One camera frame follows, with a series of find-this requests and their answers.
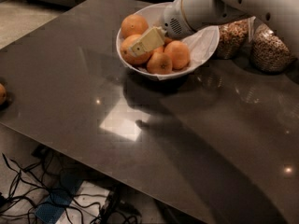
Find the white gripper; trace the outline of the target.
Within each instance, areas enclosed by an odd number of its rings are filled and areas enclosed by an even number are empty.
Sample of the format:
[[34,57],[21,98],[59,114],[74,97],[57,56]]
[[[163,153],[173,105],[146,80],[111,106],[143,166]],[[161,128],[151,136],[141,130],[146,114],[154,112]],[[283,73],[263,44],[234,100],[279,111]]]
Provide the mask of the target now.
[[165,35],[182,39],[193,35],[197,30],[192,27],[194,0],[175,0],[164,9],[160,18],[162,27],[153,26],[140,36],[130,47],[135,57],[153,51],[164,44]]

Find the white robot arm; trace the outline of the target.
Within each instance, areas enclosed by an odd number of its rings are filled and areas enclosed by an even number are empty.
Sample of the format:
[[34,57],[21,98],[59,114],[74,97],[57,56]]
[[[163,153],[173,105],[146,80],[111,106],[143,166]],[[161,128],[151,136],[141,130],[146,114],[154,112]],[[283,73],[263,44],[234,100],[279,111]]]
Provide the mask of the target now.
[[299,0],[175,0],[151,11],[153,24],[173,39],[210,25],[255,17],[265,23],[291,53],[299,56]]

